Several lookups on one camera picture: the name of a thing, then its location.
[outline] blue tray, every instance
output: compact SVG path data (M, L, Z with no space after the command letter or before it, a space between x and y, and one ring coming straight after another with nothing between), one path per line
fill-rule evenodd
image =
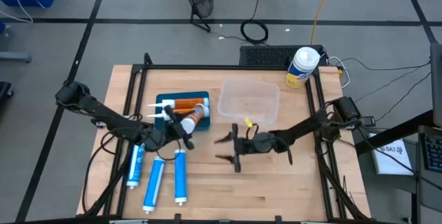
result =
M175 100L175 99L190 99L197 97L207 97L210 102L209 92L201 91L201 92L188 92L188 93L165 93L157 95L157 99L155 103L161 103L163 100ZM161 113L162 107L155 107L155 114ZM210 115L208 117L202 118L195 127L195 131L207 131L210 127ZM155 128L157 130L163 130L164 128L164 119L163 118L155 118Z

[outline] plastic bottle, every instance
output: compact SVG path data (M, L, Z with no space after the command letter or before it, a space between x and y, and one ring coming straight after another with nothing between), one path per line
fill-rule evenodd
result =
M131 189L138 186L140 183L141 168L143 165L144 144L141 146L134 145L132 150L131 165L129 168L129 175L127 177L126 186Z
M175 202L180 206L187 202L186 150L175 150Z
M196 127L196 124L204 117L204 105L197 104L195 112L187 115L180 124L187 134L191 134Z
M209 99L205 98L191 98L191 99L176 99L176 100L163 100L162 103L149 104L148 106L165 107L170 105L173 109L191 109L196 104L203 104L203 106L209 106Z
M319 63L320 55L310 47L302 47L293 57L285 82L292 88L300 88L309 79L313 70Z
M174 113L189 113L194 111L195 109L187 109L188 111L174 111ZM210 115L210 110L208 107L204 107L204 117L208 117ZM166 114L166 112L163 110L161 113L158 114L150 114L146 117L150 117L150 118L164 118L164 120L169 121L171 120L171 118Z
M161 177L164 170L164 160L160 157L155 157L152 164L151 176L146 189L144 197L143 210L146 214L155 210L155 203L157 202L158 192L160 190Z

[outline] white paper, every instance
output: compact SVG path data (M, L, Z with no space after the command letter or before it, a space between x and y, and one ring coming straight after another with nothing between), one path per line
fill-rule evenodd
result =
M391 155L393 158L397 159L399 162L402 162L405 166L411 168L410 159L408 158L407 149L402 140L396 140L390 144L384 145L383 147L379 147L378 150L385 152L388 155ZM412 176L413 173L406 168L402 167L396 161L392 160L388 156L382 154L379 151L373 150L373 160L374 165L376 166L376 172L378 174L387 174L387 175L405 175Z

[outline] yellow cable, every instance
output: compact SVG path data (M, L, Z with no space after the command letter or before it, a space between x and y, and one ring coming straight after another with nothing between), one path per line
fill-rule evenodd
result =
M313 44L313 40L315 39L316 22L318 21L318 17L321 9L323 8L324 2L325 0L320 0L318 12L316 12L315 21L313 22L313 30L311 30L310 45Z

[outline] yellow label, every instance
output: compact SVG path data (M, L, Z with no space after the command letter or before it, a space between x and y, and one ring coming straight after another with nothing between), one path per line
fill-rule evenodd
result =
M291 73L287 73L285 81L286 81L287 85L294 87L294 88L299 88L299 87L303 86L304 82L305 82L305 80L300 80L298 78L298 76L292 75Z
M246 118L245 118L245 122L246 122L246 125L247 125L248 127L252 127L252 126L253 126L253 123L249 120L249 117L246 117Z

